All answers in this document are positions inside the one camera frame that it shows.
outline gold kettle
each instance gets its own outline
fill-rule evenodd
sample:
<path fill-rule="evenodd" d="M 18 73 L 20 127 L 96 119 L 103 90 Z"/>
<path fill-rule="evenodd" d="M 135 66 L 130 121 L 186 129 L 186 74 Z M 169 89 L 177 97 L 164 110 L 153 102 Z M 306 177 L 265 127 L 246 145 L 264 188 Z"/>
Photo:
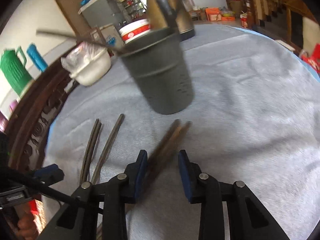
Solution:
<path fill-rule="evenodd" d="M 147 18 L 152 29 L 177 27 L 184 41 L 195 35 L 195 29 L 182 2 L 176 15 L 178 3 L 179 0 L 147 0 Z"/>

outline white container with red label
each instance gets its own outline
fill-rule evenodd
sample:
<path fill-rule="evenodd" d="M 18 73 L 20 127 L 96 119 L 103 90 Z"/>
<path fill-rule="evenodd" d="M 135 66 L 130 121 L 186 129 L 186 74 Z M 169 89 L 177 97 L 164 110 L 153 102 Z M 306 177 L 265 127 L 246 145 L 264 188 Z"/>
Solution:
<path fill-rule="evenodd" d="M 119 33 L 122 40 L 128 43 L 149 31 L 151 31 L 151 29 L 148 20 L 142 19 L 124 26 L 119 30 Z"/>

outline gray cup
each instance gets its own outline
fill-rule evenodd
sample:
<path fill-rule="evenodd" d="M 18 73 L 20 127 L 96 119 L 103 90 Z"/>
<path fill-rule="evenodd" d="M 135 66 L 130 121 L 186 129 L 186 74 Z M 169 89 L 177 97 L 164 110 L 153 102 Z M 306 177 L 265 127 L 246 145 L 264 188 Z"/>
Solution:
<path fill-rule="evenodd" d="M 179 33 L 164 28 L 142 35 L 120 55 L 153 110 L 174 114 L 193 100 L 191 79 L 180 48 Z"/>

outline green thermos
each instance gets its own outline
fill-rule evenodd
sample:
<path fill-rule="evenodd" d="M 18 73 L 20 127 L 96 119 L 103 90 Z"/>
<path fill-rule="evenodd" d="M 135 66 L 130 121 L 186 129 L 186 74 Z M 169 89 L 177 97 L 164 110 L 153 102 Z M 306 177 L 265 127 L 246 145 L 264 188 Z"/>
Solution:
<path fill-rule="evenodd" d="M 18 52 L 23 58 L 21 63 L 18 58 Z M 9 82 L 12 89 L 20 96 L 26 85 L 32 81 L 32 77 L 26 70 L 27 58 L 24 55 L 21 47 L 14 50 L 4 50 L 1 57 L 0 69 L 2 70 L 5 78 Z"/>

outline plastic bag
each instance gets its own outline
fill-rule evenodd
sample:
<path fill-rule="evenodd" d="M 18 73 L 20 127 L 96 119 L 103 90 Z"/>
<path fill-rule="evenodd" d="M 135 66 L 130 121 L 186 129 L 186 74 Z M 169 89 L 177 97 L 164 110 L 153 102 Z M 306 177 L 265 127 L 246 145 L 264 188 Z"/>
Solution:
<path fill-rule="evenodd" d="M 95 56 L 104 50 L 104 47 L 89 44 L 87 42 L 81 42 L 80 45 L 71 51 L 66 58 L 61 58 L 62 67 L 70 73 L 74 73 L 88 65 Z"/>

